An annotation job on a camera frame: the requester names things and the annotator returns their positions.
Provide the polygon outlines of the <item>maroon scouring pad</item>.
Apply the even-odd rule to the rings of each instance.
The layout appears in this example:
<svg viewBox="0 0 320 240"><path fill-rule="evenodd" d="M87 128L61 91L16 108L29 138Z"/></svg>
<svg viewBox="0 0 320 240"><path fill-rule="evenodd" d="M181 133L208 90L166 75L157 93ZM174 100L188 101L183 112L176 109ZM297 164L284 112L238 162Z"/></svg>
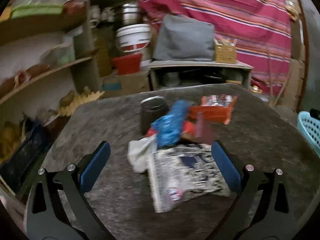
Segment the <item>maroon scouring pad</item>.
<svg viewBox="0 0 320 240"><path fill-rule="evenodd" d="M198 143L211 145L216 140L214 123L204 118L202 112L196 115L195 140Z"/></svg>

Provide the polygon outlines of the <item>black white printed packet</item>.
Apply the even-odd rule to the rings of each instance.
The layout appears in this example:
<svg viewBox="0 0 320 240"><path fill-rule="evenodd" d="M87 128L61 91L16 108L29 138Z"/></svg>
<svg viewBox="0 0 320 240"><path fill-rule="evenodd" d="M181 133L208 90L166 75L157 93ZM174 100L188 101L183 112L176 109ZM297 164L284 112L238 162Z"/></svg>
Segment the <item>black white printed packet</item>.
<svg viewBox="0 0 320 240"><path fill-rule="evenodd" d="M148 176L156 213L165 213L182 202L214 194L228 197L231 191L208 144L177 145L152 153Z"/></svg>

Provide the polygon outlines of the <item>white plastic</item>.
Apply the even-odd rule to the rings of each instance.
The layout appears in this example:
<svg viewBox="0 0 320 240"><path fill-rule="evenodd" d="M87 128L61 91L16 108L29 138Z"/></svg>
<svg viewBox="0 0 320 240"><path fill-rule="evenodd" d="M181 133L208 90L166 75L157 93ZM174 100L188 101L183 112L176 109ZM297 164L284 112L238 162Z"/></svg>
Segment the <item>white plastic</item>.
<svg viewBox="0 0 320 240"><path fill-rule="evenodd" d="M157 151L157 135L130 141L127 158L136 173L144 173L148 169L149 156Z"/></svg>

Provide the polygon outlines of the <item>orange snack wrapper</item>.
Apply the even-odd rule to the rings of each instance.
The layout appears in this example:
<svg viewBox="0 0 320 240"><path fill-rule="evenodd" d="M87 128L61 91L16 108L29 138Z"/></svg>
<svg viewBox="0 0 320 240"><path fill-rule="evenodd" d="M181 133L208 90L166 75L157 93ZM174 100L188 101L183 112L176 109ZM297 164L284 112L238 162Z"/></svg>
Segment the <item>orange snack wrapper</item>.
<svg viewBox="0 0 320 240"><path fill-rule="evenodd" d="M228 125L237 99L235 95L226 94L203 96L200 105L189 108L188 117L194 120L203 117L204 120Z"/></svg>

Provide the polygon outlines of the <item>blue plastic wrapper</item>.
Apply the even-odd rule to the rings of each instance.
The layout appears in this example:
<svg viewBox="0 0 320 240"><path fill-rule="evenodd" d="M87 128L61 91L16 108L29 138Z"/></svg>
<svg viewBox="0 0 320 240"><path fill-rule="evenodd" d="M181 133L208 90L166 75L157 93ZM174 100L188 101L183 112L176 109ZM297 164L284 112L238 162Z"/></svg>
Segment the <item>blue plastic wrapper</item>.
<svg viewBox="0 0 320 240"><path fill-rule="evenodd" d="M151 124L157 135L158 148L172 146L180 140L188 109L189 104L185 100L177 100L166 115Z"/></svg>

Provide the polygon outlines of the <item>black cylindrical can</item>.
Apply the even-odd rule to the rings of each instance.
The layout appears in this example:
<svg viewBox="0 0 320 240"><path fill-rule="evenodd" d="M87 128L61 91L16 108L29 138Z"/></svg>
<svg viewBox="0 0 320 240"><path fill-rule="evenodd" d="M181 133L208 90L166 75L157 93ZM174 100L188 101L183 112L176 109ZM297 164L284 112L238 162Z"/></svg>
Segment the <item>black cylindrical can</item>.
<svg viewBox="0 0 320 240"><path fill-rule="evenodd" d="M151 124L166 115L169 107L162 96L152 96L140 102L140 130L142 135L146 135Z"/></svg>

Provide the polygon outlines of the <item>light blue plastic basket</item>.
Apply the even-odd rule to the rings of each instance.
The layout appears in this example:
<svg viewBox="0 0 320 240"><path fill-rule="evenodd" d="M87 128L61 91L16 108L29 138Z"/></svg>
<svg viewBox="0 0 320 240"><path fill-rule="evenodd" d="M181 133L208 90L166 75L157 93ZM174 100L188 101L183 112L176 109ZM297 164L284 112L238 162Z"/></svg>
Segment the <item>light blue plastic basket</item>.
<svg viewBox="0 0 320 240"><path fill-rule="evenodd" d="M301 135L307 140L310 147L320 155L319 147L319 120L310 116L309 112L301 111L297 116L297 128Z"/></svg>

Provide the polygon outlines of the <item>yellow egg tray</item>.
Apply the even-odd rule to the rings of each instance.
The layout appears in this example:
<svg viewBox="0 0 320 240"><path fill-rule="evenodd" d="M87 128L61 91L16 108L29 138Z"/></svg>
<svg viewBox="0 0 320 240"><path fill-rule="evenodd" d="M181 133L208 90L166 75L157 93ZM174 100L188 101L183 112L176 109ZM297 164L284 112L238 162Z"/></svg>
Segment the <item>yellow egg tray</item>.
<svg viewBox="0 0 320 240"><path fill-rule="evenodd" d="M76 96L68 106L59 108L58 110L59 116L71 116L79 106L98 100L104 94L105 94L104 91L92 92L91 94L88 94L88 95L76 94Z"/></svg>

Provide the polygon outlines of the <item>wooden utensil holder box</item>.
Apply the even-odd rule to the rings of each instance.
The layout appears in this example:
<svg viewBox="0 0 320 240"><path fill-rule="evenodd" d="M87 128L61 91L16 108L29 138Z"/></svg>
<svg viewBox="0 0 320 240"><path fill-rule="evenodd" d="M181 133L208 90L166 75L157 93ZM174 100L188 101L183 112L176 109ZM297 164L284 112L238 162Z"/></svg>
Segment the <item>wooden utensil holder box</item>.
<svg viewBox="0 0 320 240"><path fill-rule="evenodd" d="M215 42L215 61L218 63L237 63L237 39L232 41L229 38L221 37L219 40L214 38Z"/></svg>

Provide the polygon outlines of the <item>red striped hanging cloth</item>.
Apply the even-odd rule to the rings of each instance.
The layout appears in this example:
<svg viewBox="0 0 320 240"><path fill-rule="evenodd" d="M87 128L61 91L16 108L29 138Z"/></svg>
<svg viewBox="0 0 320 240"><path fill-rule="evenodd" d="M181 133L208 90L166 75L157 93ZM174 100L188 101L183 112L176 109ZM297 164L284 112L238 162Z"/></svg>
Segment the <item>red striped hanging cloth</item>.
<svg viewBox="0 0 320 240"><path fill-rule="evenodd" d="M215 37L236 40L237 59L253 67L252 81L277 95L290 70L291 26L285 0L140 0L148 20L161 26L167 14L215 27Z"/></svg>

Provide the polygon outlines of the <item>red plastic basket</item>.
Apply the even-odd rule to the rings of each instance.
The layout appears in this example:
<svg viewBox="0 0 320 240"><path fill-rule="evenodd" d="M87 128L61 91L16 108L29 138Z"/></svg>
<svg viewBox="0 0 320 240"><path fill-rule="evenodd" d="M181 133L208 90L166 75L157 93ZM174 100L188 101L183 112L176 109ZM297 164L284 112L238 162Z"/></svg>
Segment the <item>red plastic basket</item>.
<svg viewBox="0 0 320 240"><path fill-rule="evenodd" d="M129 54L126 56L115 57L112 64L118 71L118 75L128 75L139 72L142 54Z"/></svg>

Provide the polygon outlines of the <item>wooden corner shelf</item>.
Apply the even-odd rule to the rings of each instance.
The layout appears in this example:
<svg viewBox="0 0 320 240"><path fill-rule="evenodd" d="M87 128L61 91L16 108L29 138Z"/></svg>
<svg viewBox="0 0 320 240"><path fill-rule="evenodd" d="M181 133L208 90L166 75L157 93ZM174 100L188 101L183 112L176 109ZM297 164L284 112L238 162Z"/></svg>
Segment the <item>wooden corner shelf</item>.
<svg viewBox="0 0 320 240"><path fill-rule="evenodd" d="M1 107L55 107L70 90L99 90L101 79L93 54L88 11L60 16L29 16L1 24L1 79L40 64L41 56L65 42L76 42L80 53L70 63L48 71L1 97Z"/></svg>

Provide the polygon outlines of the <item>grey cloth covered appliance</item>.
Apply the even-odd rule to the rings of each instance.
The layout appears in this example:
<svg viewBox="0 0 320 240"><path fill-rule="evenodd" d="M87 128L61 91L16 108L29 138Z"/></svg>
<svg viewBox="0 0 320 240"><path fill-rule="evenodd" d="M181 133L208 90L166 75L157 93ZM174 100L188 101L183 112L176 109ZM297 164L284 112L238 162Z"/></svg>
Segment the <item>grey cloth covered appliance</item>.
<svg viewBox="0 0 320 240"><path fill-rule="evenodd" d="M214 25L193 18L163 18L153 58L156 60L213 61Z"/></svg>

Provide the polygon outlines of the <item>white plastic bucket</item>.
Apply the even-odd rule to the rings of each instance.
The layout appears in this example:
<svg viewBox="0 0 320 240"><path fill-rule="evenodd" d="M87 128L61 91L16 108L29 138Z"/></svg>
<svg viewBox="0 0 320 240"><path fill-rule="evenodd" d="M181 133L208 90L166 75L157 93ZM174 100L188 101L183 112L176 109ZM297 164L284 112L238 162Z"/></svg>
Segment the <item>white plastic bucket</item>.
<svg viewBox="0 0 320 240"><path fill-rule="evenodd" d="M124 53L135 53L146 48L152 38L149 24L132 24L116 31L116 47Z"/></svg>

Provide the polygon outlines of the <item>green plastic tray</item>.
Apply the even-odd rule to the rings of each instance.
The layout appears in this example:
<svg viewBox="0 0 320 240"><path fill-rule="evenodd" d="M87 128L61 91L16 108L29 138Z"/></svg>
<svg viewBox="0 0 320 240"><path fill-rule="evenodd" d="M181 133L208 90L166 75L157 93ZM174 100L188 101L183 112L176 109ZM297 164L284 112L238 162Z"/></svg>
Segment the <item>green plastic tray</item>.
<svg viewBox="0 0 320 240"><path fill-rule="evenodd" d="M63 12L63 4L27 4L19 5L12 9L10 18L27 17L34 15L60 15Z"/></svg>

